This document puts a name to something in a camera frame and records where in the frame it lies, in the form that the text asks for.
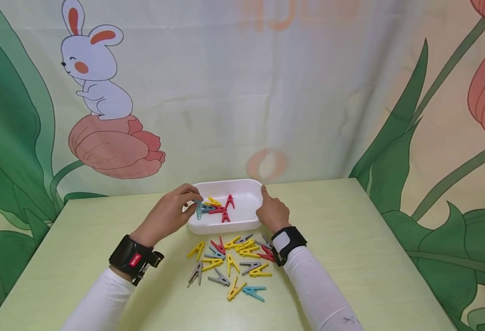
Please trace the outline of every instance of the clothespin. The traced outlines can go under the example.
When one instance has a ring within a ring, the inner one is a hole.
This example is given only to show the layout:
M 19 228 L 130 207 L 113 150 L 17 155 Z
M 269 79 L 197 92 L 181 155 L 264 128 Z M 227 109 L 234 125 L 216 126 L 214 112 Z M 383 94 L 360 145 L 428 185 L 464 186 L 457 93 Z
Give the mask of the clothespin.
M 196 219 L 202 218 L 202 202 L 200 200 L 195 200 L 196 206 Z
M 239 265 L 247 265 L 248 266 L 248 269 L 243 271 L 242 274 L 241 274 L 241 276 L 244 276 L 247 273 L 249 273 L 250 271 L 252 271 L 253 269 L 261 266 L 262 263 L 261 262 L 241 262 L 241 263 L 239 263 Z
M 237 287 L 237 279 L 239 279 L 239 276 L 235 276 L 235 282 L 230 287 L 230 291 L 228 292 L 228 301 L 231 301 L 235 298 L 236 295 L 238 295 L 246 286 L 246 282 L 244 282 L 241 286 Z
M 230 277 L 231 275 L 231 266 L 234 266 L 235 267 L 235 270 L 237 271 L 237 273 L 241 273 L 240 270 L 239 270 L 239 267 L 235 264 L 235 262 L 233 261 L 233 258 L 231 257 L 230 254 L 226 254 L 226 258 L 228 259 L 228 277 Z
M 239 253 L 240 250 L 245 250 L 246 248 L 251 248 L 254 246 L 255 241 L 253 239 L 250 239 L 249 241 L 246 241 L 244 244 L 240 244 L 237 247 L 235 247 L 235 251 Z
M 208 211 L 208 214 L 220 214 L 220 213 L 224 213 L 226 210 L 224 207 L 218 207 L 218 206 L 212 206 L 212 207 L 214 207 L 215 209 Z
M 224 222 L 231 222 L 230 217 L 228 216 L 228 212 L 226 210 L 222 212 L 222 223 Z
M 266 238 L 264 235 L 263 235 L 263 239 L 265 240 L 264 243 L 261 243 L 260 241 L 255 241 L 259 246 L 265 246 L 266 248 L 268 248 L 269 250 L 272 250 L 272 244 L 270 243 L 270 241 L 268 241 L 268 238 Z
M 266 246 L 264 245 L 261 245 L 261 249 L 265 251 L 265 254 L 260 254 L 260 253 L 257 253 L 257 255 L 259 255 L 261 258 L 264 258 L 264 259 L 267 259 L 268 261 L 272 261 L 272 262 L 275 262 L 275 259 L 274 259 L 274 253 L 272 253 L 271 250 L 269 250 Z
M 204 202 L 205 205 L 217 205 L 217 206 L 222 206 L 222 203 L 218 202 L 217 200 L 215 200 L 214 198 L 211 198 L 211 196 L 208 196 L 208 200 L 210 202 Z
M 207 258 L 222 258 L 222 259 L 225 259 L 226 258 L 226 255 L 224 255 L 221 252 L 219 252 L 217 250 L 217 248 L 215 248 L 213 246 L 209 246 L 209 247 L 210 247 L 210 250 L 213 253 L 212 254 L 204 254 L 204 257 L 207 257 Z
M 227 279 L 226 276 L 224 276 L 222 274 L 222 272 L 220 272 L 217 268 L 215 268 L 215 271 L 217 272 L 217 275 L 219 275 L 219 276 L 217 278 L 209 276 L 208 279 L 212 282 L 219 283 L 219 284 L 224 285 L 224 286 L 229 286 L 230 280 Z
M 253 235 L 254 235 L 254 234 L 253 234 L 253 233 L 251 233 L 251 234 L 249 234 L 248 236 L 243 237 L 242 239 L 239 239 L 239 240 L 235 241 L 235 243 L 236 243 L 236 244 L 243 244 L 245 241 L 247 241 L 247 240 L 248 240 L 250 237 L 252 237 Z
M 257 276 L 271 277 L 272 276 L 271 273 L 263 272 L 263 269 L 266 268 L 267 266 L 268 266 L 268 262 L 261 265 L 261 266 L 258 266 L 257 268 L 255 268 L 253 270 L 250 270 L 250 272 L 249 272 L 250 277 L 257 277 Z
M 187 254 L 187 257 L 191 257 L 195 252 L 197 252 L 198 255 L 196 256 L 196 260 L 200 260 L 200 255 L 202 255 L 202 250 L 204 249 L 205 244 L 206 243 L 204 243 L 204 241 L 200 241 L 200 243 L 198 243 L 195 248 L 193 248 L 193 250 Z
M 231 204 L 231 206 L 233 207 L 233 209 L 235 209 L 235 205 L 233 204 L 233 197 L 232 195 L 228 195 L 228 200 L 226 200 L 226 204 L 224 205 L 224 207 L 226 209 L 228 209 L 228 205 Z
M 240 250 L 239 255 L 242 256 L 242 257 L 260 258 L 259 255 L 252 253 L 252 251 L 255 251 L 255 250 L 258 250 L 258 249 L 259 249 L 259 247 L 257 247 L 257 246 L 246 248 L 245 250 Z
M 266 286 L 244 286 L 242 288 L 242 291 L 245 293 L 245 295 L 254 297 L 261 302 L 265 302 L 264 298 L 257 295 L 256 293 L 257 291 L 263 290 L 266 290 Z
M 202 262 L 208 262 L 210 264 L 202 268 L 202 271 L 208 271 L 223 264 L 224 260 L 222 258 L 203 258 Z
M 202 205 L 200 208 L 202 208 L 202 213 L 205 213 L 205 212 L 209 213 L 215 210 L 215 207 L 212 205 Z
M 198 262 L 195 267 L 193 268 L 193 272 L 191 273 L 191 277 L 189 277 L 189 280 L 187 281 L 187 288 L 193 284 L 195 279 L 198 278 L 198 286 L 200 286 L 200 283 L 202 282 L 202 261 Z
M 237 236 L 234 240 L 230 241 L 229 243 L 225 244 L 224 245 L 224 248 L 226 250 L 231 250 L 232 248 L 235 248 L 237 246 L 239 246 L 239 244 L 237 244 L 237 240 L 240 239 L 241 236 Z
M 226 255 L 226 250 L 224 248 L 224 244 L 222 243 L 222 237 L 219 236 L 219 239 L 220 239 L 220 245 L 216 244 L 214 241 L 211 241 L 211 244 L 217 248 L 217 250 L 219 251 L 220 254 L 224 254 Z

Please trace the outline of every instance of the tulip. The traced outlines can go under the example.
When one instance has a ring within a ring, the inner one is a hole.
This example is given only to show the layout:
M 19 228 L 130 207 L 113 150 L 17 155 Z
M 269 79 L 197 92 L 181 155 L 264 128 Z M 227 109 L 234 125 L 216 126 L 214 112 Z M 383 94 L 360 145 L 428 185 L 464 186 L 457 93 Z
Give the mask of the tulip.
M 87 115 L 71 130 L 68 143 L 82 163 L 114 178 L 148 177 L 165 162 L 160 137 L 143 131 L 133 115 L 106 121 Z

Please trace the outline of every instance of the cartoon rabbit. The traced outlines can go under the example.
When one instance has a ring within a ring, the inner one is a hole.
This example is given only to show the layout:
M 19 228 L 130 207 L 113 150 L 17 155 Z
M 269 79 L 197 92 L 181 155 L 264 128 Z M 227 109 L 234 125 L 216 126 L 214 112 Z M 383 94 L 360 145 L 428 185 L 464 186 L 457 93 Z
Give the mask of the cartoon rabbit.
M 108 46 L 119 45 L 123 31 L 113 25 L 99 25 L 83 35 L 85 14 L 78 0 L 64 0 L 62 17 L 71 34 L 62 41 L 62 66 L 82 86 L 77 95 L 101 120 L 130 115 L 130 95 L 110 81 L 117 74 L 117 62 Z

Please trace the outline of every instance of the pink cheek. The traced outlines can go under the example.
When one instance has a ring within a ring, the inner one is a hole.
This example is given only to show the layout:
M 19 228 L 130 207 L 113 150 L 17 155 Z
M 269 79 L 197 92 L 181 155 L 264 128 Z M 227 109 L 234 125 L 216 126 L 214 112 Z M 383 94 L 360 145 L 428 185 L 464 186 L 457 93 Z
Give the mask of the pink cheek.
M 75 69 L 81 74 L 88 73 L 88 66 L 84 62 L 75 62 Z

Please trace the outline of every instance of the hand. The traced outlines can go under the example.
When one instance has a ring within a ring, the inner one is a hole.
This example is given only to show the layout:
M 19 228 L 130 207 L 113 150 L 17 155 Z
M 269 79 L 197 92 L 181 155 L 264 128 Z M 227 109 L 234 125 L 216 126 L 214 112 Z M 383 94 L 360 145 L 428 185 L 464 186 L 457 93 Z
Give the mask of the hand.
M 130 234 L 130 238 L 146 247 L 153 247 L 158 241 L 175 233 L 187 223 L 196 211 L 197 205 L 193 203 L 185 212 L 182 212 L 182 208 L 191 200 L 204 201 L 204 198 L 200 196 L 198 189 L 190 184 L 183 184 L 162 196 L 144 222 Z
M 261 194 L 263 195 L 263 205 L 256 212 L 259 221 L 268 227 L 273 234 L 285 227 L 290 227 L 290 210 L 287 206 L 278 198 L 272 198 L 268 195 L 264 185 L 261 187 Z

